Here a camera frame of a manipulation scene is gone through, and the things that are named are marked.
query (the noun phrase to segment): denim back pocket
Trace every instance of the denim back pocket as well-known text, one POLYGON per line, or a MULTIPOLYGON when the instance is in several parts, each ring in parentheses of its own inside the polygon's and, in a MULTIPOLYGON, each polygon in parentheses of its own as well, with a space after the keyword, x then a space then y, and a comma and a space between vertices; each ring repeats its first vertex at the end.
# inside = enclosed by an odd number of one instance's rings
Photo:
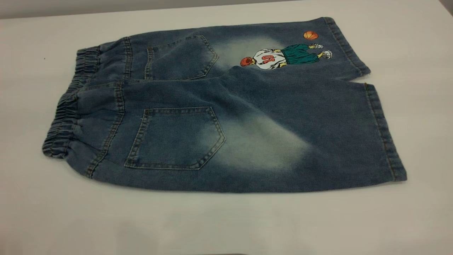
POLYGON ((145 109, 125 167, 199 170, 224 142, 211 107, 145 109))
POLYGON ((145 79, 190 80, 206 76, 219 56, 202 35, 149 47, 145 79))

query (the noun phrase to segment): elastic waistband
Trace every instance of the elastic waistband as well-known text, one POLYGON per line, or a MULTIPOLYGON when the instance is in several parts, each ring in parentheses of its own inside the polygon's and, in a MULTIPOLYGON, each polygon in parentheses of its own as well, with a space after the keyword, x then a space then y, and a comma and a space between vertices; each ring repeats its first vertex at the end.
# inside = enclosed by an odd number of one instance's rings
POLYGON ((65 158, 74 124, 78 119, 77 90, 91 80, 98 66, 99 46, 77 51, 76 71, 66 93, 58 102, 55 118, 44 141, 44 155, 65 158))

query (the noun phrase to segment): white surface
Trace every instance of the white surface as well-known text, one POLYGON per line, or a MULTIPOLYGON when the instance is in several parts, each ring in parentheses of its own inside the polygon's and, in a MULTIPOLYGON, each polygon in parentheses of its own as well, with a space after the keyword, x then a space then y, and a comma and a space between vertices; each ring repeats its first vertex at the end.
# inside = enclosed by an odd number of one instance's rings
POLYGON ((438 1, 307 0, 0 25, 5 254, 453 254, 453 18, 438 1), (250 15, 258 8, 286 15, 250 15), (336 20, 370 67, 360 81, 376 85, 407 182, 300 194, 153 192, 90 181, 41 153, 79 48, 154 30, 320 16, 336 20))

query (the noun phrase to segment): basketball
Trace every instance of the basketball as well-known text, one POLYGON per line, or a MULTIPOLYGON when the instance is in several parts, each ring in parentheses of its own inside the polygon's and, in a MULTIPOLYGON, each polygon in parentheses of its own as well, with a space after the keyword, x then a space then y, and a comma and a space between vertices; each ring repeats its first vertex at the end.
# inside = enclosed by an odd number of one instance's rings
POLYGON ((304 38, 307 40, 315 40, 316 38, 318 38, 318 34, 313 31, 307 31, 304 33, 304 38))

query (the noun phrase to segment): cartoon basketball player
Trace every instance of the cartoon basketball player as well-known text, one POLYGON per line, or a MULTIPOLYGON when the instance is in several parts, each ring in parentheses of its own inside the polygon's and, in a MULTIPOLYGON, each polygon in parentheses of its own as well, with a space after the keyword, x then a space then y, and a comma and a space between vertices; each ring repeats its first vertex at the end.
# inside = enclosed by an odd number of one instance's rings
POLYGON ((284 49, 262 49, 253 58, 241 60, 241 66, 256 64, 261 69, 273 70, 287 64, 311 64, 318 62, 321 57, 330 59, 332 51, 325 50, 319 54, 308 53, 308 49, 322 49, 320 44, 294 44, 284 49))

